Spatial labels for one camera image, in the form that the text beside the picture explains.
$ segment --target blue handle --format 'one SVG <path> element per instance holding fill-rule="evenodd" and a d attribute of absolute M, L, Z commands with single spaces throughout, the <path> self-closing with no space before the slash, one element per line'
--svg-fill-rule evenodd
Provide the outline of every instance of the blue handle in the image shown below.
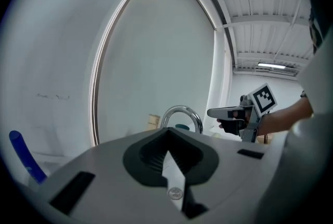
<path fill-rule="evenodd" d="M 33 159 L 27 145 L 25 144 L 22 134 L 18 131 L 12 130 L 9 133 L 9 139 L 28 173 L 38 184 L 42 184 L 43 181 L 46 180 L 47 176 L 36 163 L 35 159 Z"/>

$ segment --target fluorescent light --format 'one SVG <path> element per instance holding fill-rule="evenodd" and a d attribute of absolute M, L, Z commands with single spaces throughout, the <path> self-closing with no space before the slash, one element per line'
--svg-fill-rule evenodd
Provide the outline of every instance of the fluorescent light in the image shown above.
<path fill-rule="evenodd" d="M 286 66 L 284 66 L 284 65 L 277 65 L 277 64 L 270 64 L 270 63 L 259 63 L 258 66 L 259 67 L 269 67 L 269 68 L 280 68 L 280 69 L 286 68 Z"/>

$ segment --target faucet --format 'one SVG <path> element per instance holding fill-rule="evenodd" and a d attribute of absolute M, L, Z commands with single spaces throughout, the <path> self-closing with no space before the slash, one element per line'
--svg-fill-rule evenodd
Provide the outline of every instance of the faucet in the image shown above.
<path fill-rule="evenodd" d="M 197 113 L 195 113 L 194 110 L 192 110 L 191 108 L 189 108 L 188 106 L 185 106 L 185 105 L 176 105 L 176 106 L 169 108 L 165 112 L 165 114 L 162 118 L 161 128 L 167 127 L 170 117 L 176 112 L 183 112 L 186 115 L 188 115 L 194 122 L 194 126 L 196 127 L 196 132 L 202 133 L 202 130 L 203 130 L 202 121 L 201 121 L 199 115 Z"/>

